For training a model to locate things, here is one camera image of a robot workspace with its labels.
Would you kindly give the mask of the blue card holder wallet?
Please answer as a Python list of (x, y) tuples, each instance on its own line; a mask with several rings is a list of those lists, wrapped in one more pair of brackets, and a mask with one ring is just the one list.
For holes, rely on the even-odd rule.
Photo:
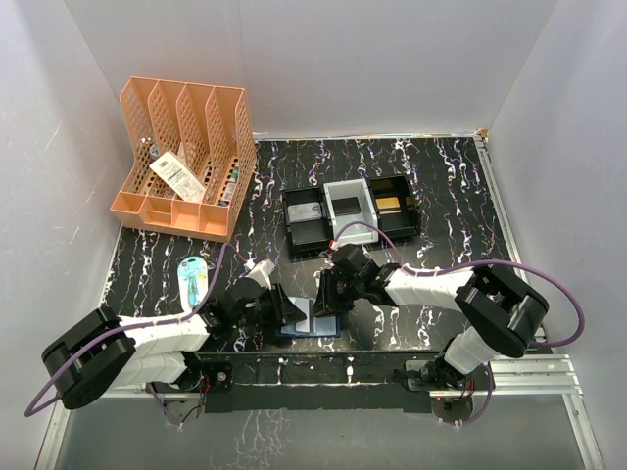
[(289, 297), (289, 301), (306, 315), (304, 321), (282, 326), (277, 331), (279, 338), (339, 338), (341, 336), (338, 316), (314, 317), (314, 300)]

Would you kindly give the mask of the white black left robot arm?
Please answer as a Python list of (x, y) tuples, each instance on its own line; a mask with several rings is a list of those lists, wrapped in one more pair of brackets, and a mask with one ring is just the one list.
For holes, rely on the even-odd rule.
[(87, 406), (114, 388), (141, 383), (196, 388), (203, 368), (191, 359), (206, 343), (242, 325), (280, 330), (308, 315), (273, 283), (274, 264), (253, 263), (223, 293), (188, 313), (153, 320), (119, 316), (100, 307), (44, 349), (41, 358), (67, 409)]

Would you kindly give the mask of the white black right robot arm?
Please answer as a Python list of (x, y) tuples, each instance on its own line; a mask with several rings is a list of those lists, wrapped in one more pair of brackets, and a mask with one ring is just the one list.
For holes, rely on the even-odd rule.
[(468, 328), (435, 359), (401, 371), (418, 383), (456, 389), (499, 355), (523, 357), (549, 310), (542, 295), (496, 262), (440, 274), (398, 263), (379, 265), (356, 245), (345, 245), (329, 257), (330, 267), (320, 274), (315, 317), (347, 313), (364, 299), (374, 306), (435, 306), (466, 318)]

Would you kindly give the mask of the silver card in bin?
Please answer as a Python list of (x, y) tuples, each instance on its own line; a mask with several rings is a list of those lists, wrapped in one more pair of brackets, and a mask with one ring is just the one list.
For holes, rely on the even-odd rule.
[(320, 202), (308, 202), (290, 205), (287, 208), (287, 218), (290, 224), (322, 219), (323, 213)]

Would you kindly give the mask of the black card in bin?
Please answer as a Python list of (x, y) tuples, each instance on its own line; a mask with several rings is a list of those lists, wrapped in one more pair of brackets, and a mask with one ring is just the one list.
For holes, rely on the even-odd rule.
[(337, 216), (359, 214), (362, 211), (358, 197), (334, 199), (332, 207)]

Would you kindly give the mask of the gold card in bin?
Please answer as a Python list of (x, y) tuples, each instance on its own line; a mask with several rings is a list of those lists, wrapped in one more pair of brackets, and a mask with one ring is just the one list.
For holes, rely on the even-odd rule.
[(380, 214), (400, 213), (402, 211), (401, 201), (398, 197), (377, 198), (375, 203)]

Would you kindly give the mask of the round teal tape roll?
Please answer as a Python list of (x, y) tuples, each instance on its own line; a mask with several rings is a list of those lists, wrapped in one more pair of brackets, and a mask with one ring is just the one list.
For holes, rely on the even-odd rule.
[(192, 311), (208, 292), (208, 267), (201, 257), (185, 258), (177, 268), (177, 281), (181, 306)]

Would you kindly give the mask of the black left bin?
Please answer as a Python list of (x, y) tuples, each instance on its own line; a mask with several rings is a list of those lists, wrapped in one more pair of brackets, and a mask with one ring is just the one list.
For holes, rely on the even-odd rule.
[[(290, 259), (310, 258), (329, 247), (333, 230), (328, 214), (324, 192), (319, 186), (300, 189), (285, 189), (282, 192), (283, 212), (285, 216), (286, 239)], [(322, 219), (292, 223), (288, 222), (287, 208), (308, 202), (320, 202)]]

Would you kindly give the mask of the black bin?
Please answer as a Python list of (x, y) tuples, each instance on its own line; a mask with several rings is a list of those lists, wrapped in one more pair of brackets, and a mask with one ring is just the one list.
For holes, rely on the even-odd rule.
[[(285, 189), (282, 192), (283, 212), (285, 216), (286, 239), (290, 259), (310, 258), (329, 247), (333, 230), (328, 214), (324, 192), (319, 186), (300, 189)], [(322, 219), (292, 223), (288, 222), (287, 208), (308, 202), (320, 202)]]
[(380, 230), (392, 240), (419, 235), (421, 214), (405, 175), (370, 178), (368, 186)]

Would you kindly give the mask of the white middle bin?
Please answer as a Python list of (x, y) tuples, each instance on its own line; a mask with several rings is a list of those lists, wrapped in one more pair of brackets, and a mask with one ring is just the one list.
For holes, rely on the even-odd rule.
[(378, 233), (369, 228), (378, 225), (378, 216), (365, 178), (325, 183), (323, 190), (333, 239), (339, 246), (378, 241)]

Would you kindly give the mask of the black right bin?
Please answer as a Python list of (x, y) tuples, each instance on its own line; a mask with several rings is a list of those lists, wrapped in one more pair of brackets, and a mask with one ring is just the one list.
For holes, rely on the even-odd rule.
[(421, 214), (405, 175), (370, 178), (368, 186), (380, 230), (392, 240), (419, 235)]

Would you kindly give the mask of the white labelled paper packet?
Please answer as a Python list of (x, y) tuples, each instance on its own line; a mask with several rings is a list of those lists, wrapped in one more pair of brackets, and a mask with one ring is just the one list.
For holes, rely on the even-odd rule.
[(206, 188), (196, 175), (171, 151), (165, 152), (150, 168), (185, 202), (200, 204)]

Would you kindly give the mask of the orange plastic file organizer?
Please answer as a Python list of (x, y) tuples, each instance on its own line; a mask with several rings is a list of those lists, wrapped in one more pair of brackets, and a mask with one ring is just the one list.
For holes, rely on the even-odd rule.
[(120, 102), (134, 156), (121, 225), (229, 241), (257, 162), (244, 89), (133, 77)]

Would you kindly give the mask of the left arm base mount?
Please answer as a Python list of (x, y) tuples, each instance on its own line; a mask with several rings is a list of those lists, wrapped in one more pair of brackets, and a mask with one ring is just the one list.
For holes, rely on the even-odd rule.
[(170, 382), (151, 385), (159, 393), (228, 393), (233, 385), (233, 366), (226, 361), (208, 361), (196, 354), (185, 353), (183, 371)]

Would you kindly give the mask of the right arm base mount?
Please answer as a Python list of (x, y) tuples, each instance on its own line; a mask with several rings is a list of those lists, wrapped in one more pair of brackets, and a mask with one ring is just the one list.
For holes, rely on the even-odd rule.
[(494, 389), (493, 380), (483, 366), (463, 374), (440, 359), (407, 360), (395, 368), (390, 381), (412, 392), (479, 392)]

